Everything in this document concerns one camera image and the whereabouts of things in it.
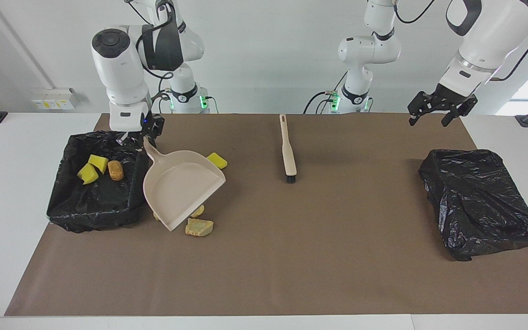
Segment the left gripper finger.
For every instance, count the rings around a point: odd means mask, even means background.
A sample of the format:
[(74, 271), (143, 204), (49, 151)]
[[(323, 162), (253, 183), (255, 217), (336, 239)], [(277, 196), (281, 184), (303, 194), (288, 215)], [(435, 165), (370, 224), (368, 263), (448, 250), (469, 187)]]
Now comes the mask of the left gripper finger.
[(409, 125), (415, 126), (417, 121), (423, 116), (436, 111), (435, 106), (437, 103), (433, 103), (436, 98), (426, 92), (418, 92), (417, 95), (408, 104)]
[(448, 112), (442, 119), (442, 126), (447, 127), (454, 119), (469, 115), (477, 102), (478, 98), (476, 96), (470, 96), (461, 104), (446, 102), (444, 108)]

